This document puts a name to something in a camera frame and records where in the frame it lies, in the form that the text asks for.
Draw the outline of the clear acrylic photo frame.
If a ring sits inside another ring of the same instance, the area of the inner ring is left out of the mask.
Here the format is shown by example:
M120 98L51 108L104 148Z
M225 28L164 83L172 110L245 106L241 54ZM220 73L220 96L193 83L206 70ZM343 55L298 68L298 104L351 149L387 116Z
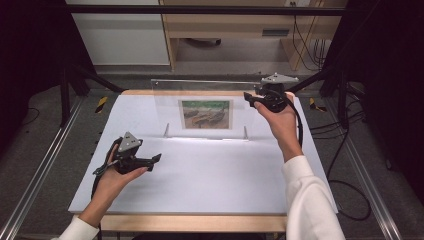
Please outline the clear acrylic photo frame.
M152 79L152 90L157 116L164 127L164 137L199 138L213 140L248 140L254 123L255 110L244 99L243 93L254 94L258 82L223 80ZM180 100L230 100L232 127L220 129L184 129L180 114Z

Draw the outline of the wooden table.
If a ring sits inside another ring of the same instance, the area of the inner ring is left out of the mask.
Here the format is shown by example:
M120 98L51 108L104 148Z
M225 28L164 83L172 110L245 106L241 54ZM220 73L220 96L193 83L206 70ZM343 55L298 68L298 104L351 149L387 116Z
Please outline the wooden table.
M153 95L129 90L122 95ZM286 213L271 214L124 214L108 212L102 226L110 231L140 232L272 232L283 231Z

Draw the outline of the black curtain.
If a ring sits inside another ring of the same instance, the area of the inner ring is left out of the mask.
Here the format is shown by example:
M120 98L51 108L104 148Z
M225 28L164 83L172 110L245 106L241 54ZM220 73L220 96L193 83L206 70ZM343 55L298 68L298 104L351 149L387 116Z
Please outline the black curtain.
M94 66L66 0L0 0L0 155L11 145L32 96L65 75L80 94L88 84L76 66Z
M327 64L365 87L385 153L424 201L424 0L347 0Z

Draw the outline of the aluminium floor rail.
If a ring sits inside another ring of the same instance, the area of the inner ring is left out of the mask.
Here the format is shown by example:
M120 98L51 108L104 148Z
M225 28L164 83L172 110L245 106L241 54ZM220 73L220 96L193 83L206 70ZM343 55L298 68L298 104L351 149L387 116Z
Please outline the aluminium floor rail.
M336 120L341 122L341 126L346 128L346 135L343 146L353 170L357 176L363 193L370 202L370 208L386 240L403 240L400 231L393 220L380 192L377 189L371 175L368 173L354 143L349 136L348 115L343 109L338 109L338 103L332 98L324 98L324 103L329 109L329 113Z
M69 119L57 131L52 143L45 153L40 165L33 175L21 199L16 205L13 213L0 230L0 240L14 240L20 227L22 226L29 210L31 209L35 198L37 197L45 178L47 177L53 163L55 162L60 150L72 129L84 103L84 97L76 97L72 105Z

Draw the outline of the black metal crossbar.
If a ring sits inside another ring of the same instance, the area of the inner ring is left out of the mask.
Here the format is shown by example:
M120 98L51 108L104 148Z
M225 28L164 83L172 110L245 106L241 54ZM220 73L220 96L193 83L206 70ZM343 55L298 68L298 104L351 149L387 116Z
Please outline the black metal crossbar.
M298 15L342 16L345 8L319 7L254 7L254 6L198 6L198 5L82 5L65 8L71 13L91 14L209 14L209 15Z

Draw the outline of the yellow black floor tape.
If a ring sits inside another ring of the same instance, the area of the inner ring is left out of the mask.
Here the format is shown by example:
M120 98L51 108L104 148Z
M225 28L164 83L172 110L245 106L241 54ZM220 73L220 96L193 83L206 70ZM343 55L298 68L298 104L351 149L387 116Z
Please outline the yellow black floor tape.
M312 110L317 110L320 112L327 112L327 108L323 106L318 106L314 100L314 98L309 98L309 106Z
M108 99L107 96L103 96L103 97L100 98L100 100L97 104L97 107L95 109L95 113L101 113L102 112L104 105L107 102L107 99Z

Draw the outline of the painting print postcard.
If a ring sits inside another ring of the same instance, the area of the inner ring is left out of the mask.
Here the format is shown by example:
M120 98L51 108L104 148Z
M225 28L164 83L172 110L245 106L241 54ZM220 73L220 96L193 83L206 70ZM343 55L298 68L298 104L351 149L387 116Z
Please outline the painting print postcard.
M179 108L184 129L220 129L232 127L230 100L180 100Z

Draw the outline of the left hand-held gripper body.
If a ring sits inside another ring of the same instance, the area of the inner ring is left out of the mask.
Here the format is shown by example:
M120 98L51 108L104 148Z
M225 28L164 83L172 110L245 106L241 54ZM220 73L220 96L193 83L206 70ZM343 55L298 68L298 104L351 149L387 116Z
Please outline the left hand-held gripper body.
M123 137L119 138L119 141L120 143L113 159L117 161L115 168L120 174L126 174L137 168L149 166L147 160L136 157L136 153L143 143L142 139L137 139L130 132L126 132Z

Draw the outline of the black metal stand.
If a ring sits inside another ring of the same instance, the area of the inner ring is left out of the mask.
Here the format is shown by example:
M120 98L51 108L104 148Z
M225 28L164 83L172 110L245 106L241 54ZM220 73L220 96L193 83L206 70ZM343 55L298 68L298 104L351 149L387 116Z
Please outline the black metal stand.
M90 92L86 79L93 80L115 93L122 93L124 91L124 88L109 82L97 73L89 71L82 66L72 64L64 67L60 72L61 127L64 127L71 118L69 87L72 87L78 96L86 96Z
M323 68L318 73L310 76L304 81L290 87L289 92L297 93L304 89L305 87L323 80L323 84L319 89L319 94L321 97L330 97L337 93L337 119L340 121L341 126L344 129L349 128L349 121L347 116L347 107L346 107L346 98L347 98L347 78L343 70L340 70L335 65L330 65Z

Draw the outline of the white table board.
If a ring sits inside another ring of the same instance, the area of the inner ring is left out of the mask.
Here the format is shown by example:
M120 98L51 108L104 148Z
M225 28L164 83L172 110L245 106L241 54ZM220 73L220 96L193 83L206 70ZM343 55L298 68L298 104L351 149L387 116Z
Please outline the white table board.
M282 155L268 123L256 110L248 140L169 138L163 136L154 95L121 95L70 212L79 213L88 204L94 170L125 132L143 140L138 156L162 156L153 171L121 192L109 209L112 213L280 215L287 211Z

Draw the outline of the person's right hand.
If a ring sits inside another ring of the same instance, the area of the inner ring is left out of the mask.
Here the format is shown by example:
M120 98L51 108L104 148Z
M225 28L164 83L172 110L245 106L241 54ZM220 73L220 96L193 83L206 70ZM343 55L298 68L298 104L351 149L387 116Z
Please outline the person's right hand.
M283 151L301 150L296 130L297 117L295 111L290 106L287 106L279 113L271 112L265 105L259 102L255 102L254 106L270 125L271 132Z

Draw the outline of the dark curved object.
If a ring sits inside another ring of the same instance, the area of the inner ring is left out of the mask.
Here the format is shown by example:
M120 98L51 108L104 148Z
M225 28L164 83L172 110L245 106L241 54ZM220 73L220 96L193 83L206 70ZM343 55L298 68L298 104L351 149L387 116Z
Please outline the dark curved object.
M209 38L186 38L185 41L195 46L219 46L222 42L221 39L209 39Z

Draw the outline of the person's left hand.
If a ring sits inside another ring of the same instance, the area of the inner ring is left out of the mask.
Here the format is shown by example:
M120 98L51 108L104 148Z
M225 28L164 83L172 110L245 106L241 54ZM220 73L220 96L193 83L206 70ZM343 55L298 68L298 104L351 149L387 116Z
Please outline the person's left hand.
M109 167L101 176L92 200L112 202L131 181L147 171L146 167L135 169L126 174L120 174L114 167Z

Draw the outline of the wooden desk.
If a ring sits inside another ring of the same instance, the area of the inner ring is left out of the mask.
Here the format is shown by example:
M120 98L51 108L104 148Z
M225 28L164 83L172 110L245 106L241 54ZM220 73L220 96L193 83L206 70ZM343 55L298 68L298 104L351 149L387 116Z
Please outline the wooden desk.
M286 0L159 0L161 5L285 7ZM348 0L311 0L308 7L344 8ZM165 14L167 37L276 38L298 70L313 39L331 40L339 16Z

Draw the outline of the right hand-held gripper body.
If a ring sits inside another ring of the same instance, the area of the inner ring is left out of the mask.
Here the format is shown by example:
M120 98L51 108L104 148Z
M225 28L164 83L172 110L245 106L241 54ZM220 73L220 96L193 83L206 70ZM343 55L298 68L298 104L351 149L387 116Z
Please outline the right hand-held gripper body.
M297 83L298 81L297 77L279 73L264 77L260 81L260 87L255 89L254 101L260 102L273 113L279 113L287 106L285 85L287 83Z

